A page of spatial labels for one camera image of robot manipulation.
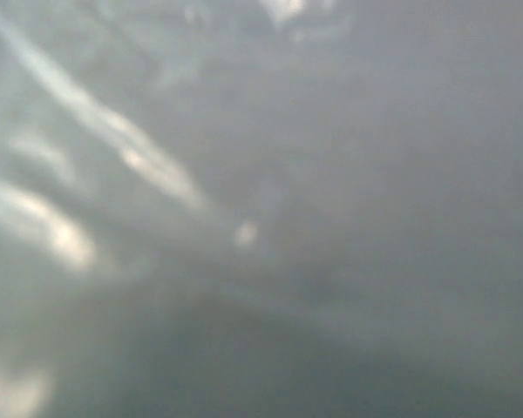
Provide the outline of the light blue plastic trash bag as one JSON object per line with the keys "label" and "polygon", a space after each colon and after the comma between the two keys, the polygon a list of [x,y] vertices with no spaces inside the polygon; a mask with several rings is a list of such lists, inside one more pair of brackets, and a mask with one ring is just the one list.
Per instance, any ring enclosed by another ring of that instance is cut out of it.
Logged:
{"label": "light blue plastic trash bag", "polygon": [[523,1],[0,1],[0,417],[523,417]]}

